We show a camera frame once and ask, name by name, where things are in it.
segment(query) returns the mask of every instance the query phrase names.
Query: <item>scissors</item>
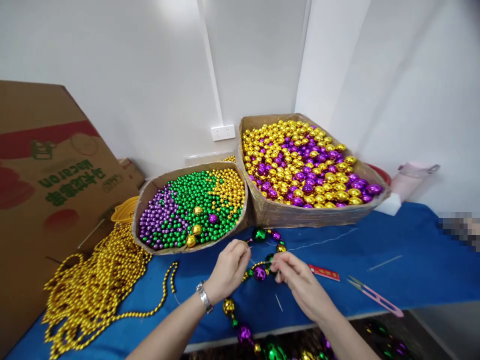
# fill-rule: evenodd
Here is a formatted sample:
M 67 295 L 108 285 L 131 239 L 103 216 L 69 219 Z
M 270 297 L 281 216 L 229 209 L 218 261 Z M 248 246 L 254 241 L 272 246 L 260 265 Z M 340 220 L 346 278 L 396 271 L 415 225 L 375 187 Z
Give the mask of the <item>scissors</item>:
M 403 318 L 404 313 L 402 310 L 400 310 L 398 307 L 393 305 L 390 301 L 388 301 L 386 298 L 383 296 L 379 295 L 375 291 L 373 291 L 371 288 L 366 286 L 363 282 L 358 281 L 356 278 L 353 276 L 348 275 L 349 278 L 351 278 L 353 281 L 348 280 L 347 281 L 352 284 L 354 287 L 356 287 L 358 290 L 360 290 L 362 293 L 367 295 L 370 299 L 373 301 L 379 303 L 381 306 L 383 306 L 385 309 L 387 309 L 389 312 L 394 314 L 397 318 Z

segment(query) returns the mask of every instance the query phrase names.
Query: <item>electrical outlet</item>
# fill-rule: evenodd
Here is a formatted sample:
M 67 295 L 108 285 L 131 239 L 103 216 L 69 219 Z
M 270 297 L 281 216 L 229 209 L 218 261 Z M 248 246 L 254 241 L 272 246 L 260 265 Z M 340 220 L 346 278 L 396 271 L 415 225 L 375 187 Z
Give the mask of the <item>electrical outlet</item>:
M 235 127 L 233 125 L 212 127 L 210 130 L 213 141 L 233 139 L 235 137 Z

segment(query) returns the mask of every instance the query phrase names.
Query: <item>blue table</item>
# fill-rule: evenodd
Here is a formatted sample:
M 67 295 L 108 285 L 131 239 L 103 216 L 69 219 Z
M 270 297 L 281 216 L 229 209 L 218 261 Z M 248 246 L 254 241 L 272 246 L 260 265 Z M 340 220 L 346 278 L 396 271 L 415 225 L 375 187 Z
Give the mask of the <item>blue table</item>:
M 401 309 L 480 300 L 479 254 L 442 234 L 437 223 L 437 216 L 428 207 L 404 203 L 394 217 L 374 211 L 355 225 L 281 229 L 280 233 L 288 249 L 299 248 L 292 252 L 300 259 L 340 274 L 341 282 L 321 277 L 318 280 L 346 317 L 360 318 L 385 309 L 350 285 L 346 281 L 348 275 Z M 249 229 L 237 237 L 244 239 L 251 233 Z M 186 300 L 195 286 L 208 278 L 218 253 L 228 242 L 223 240 L 190 254 L 154 256 L 119 312 L 153 309 L 162 298 L 162 280 L 173 261 L 179 261 L 177 297 Z M 255 262 L 275 252 L 273 240 L 268 242 L 272 245 L 254 244 Z M 246 281 L 233 298 L 236 317 L 249 323 L 254 337 L 312 326 L 288 287 L 276 284 L 272 276 L 261 284 L 253 279 Z M 61 359 L 124 359 L 177 306 L 169 293 L 163 308 L 154 316 L 116 321 L 84 350 L 70 351 Z M 40 320 L 10 352 L 8 360 L 48 358 L 50 346 L 44 344 L 46 326 Z M 235 336 L 220 304 L 200 322 L 188 349 L 234 342 Z

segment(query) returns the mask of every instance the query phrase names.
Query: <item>woman's right hand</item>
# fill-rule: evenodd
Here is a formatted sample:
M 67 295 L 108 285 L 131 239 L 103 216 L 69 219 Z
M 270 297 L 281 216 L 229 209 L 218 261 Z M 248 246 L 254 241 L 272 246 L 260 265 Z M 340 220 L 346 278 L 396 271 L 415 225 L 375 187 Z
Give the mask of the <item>woman's right hand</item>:
M 338 312 L 309 266 L 292 253 L 276 253 L 270 269 L 274 272 L 280 270 L 275 281 L 288 285 L 300 309 L 319 326 Z

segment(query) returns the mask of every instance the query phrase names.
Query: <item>watch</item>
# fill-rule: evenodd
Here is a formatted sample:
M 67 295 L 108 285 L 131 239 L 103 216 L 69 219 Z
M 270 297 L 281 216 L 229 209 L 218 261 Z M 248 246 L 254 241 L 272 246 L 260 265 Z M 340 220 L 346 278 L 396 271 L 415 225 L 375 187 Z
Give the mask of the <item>watch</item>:
M 205 310 L 207 314 L 210 314 L 214 307 L 210 303 L 209 297 L 207 296 L 207 293 L 205 292 L 204 289 L 204 282 L 205 281 L 200 281 L 200 283 L 196 286 L 196 292 L 200 295 L 201 302 L 203 303 L 203 306 L 205 306 Z

